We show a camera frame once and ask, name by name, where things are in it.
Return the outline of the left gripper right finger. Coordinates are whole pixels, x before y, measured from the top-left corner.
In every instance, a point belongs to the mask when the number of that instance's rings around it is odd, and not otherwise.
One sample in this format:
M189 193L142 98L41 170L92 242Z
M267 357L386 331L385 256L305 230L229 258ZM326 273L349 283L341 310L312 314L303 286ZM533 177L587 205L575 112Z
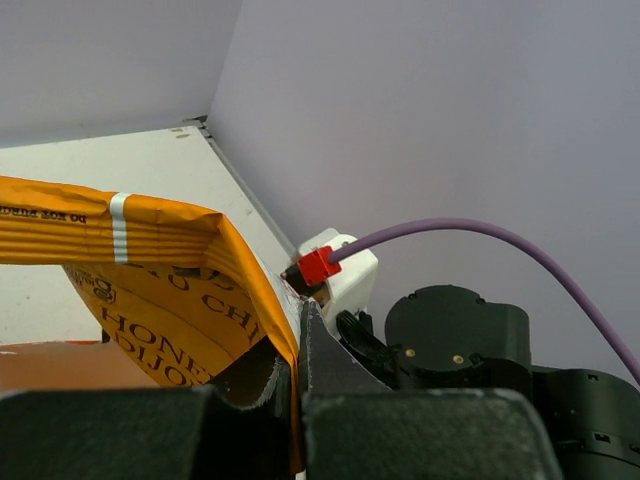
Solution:
M505 389L393 391L300 313L301 419L309 479L560 479L540 416Z

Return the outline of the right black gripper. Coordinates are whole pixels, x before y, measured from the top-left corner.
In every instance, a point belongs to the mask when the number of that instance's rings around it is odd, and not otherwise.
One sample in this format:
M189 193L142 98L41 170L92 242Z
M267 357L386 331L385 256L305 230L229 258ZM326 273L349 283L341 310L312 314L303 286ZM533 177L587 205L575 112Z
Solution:
M336 317L341 344L393 390L505 388L540 414L568 479L639 476L639 392L613 375L535 366L529 317L453 285L429 286L398 300L385 338L370 315Z

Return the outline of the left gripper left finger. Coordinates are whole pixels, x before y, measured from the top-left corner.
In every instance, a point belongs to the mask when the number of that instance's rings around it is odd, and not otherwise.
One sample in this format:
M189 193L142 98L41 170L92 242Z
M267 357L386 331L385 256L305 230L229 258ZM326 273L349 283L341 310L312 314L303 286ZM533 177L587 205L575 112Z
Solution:
M1 475L287 479L290 393L268 344L201 386L1 391Z

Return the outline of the orange paper bag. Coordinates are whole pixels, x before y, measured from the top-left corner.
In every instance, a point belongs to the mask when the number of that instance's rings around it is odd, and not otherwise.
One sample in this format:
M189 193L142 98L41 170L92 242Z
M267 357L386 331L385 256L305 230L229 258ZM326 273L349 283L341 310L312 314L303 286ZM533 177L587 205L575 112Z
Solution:
M1 391L156 388L112 342L43 342L1 347Z

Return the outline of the yellow chips bag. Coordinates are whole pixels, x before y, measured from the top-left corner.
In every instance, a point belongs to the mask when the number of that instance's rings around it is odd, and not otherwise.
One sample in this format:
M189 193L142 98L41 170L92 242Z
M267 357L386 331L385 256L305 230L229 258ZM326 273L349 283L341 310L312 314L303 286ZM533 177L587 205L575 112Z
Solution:
M202 385L262 339L298 366L300 300L222 213L5 177L1 260L61 266L101 327L163 387Z

